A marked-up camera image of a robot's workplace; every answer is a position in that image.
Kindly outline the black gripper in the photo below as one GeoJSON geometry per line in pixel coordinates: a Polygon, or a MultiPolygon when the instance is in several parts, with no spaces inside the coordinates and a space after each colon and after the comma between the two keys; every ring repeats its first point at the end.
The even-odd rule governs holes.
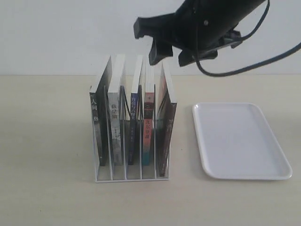
{"type": "Polygon", "coordinates": [[[266,8],[255,27],[245,35],[235,28],[262,0],[186,0],[174,13],[138,17],[135,39],[153,38],[149,64],[172,57],[172,46],[186,51],[210,51],[225,45],[237,45],[254,35],[268,13],[266,8]]]}

